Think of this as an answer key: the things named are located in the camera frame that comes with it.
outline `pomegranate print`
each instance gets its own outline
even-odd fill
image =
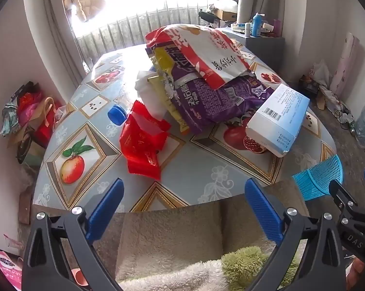
[[[276,84],[281,83],[281,79],[273,73],[271,73],[271,74],[261,73],[261,78],[263,78],[264,80],[266,80],[270,83],[276,83]]]
[[[108,83],[108,82],[111,82],[114,77],[118,76],[120,73],[119,70],[117,71],[112,71],[110,73],[104,73],[102,74],[100,77],[98,77],[96,80],[95,80],[95,83]]]
[[[237,150],[249,150],[261,154],[267,149],[246,135],[245,127],[252,117],[251,113],[242,116],[241,122],[226,123],[227,130],[223,134],[224,141]]]

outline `barcode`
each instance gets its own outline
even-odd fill
[[[224,90],[236,106],[239,106],[240,104],[242,104],[242,102],[244,102],[245,99],[236,95],[234,88],[225,88]]]
[[[281,118],[281,115],[279,115],[275,111],[271,110],[270,108],[266,108],[263,112],[266,115],[269,115],[271,118],[274,118],[275,120],[279,120]]]

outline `blue plastic basket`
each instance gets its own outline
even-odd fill
[[[311,200],[329,195],[329,183],[337,180],[343,183],[343,167],[337,155],[321,162],[310,169],[292,176],[304,200]]]

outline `pink cup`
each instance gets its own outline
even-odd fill
[[[88,286],[88,282],[85,279],[85,277],[84,277],[82,271],[80,270],[80,268],[72,269],[72,274],[73,274],[73,277],[75,277],[75,281],[79,286],[82,286],[82,287]]]

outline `pink bag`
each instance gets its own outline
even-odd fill
[[[18,123],[21,127],[26,125],[32,117],[39,103],[34,103],[26,107],[18,116]]]
[[[22,269],[3,251],[0,251],[0,269],[15,290],[21,291]]]

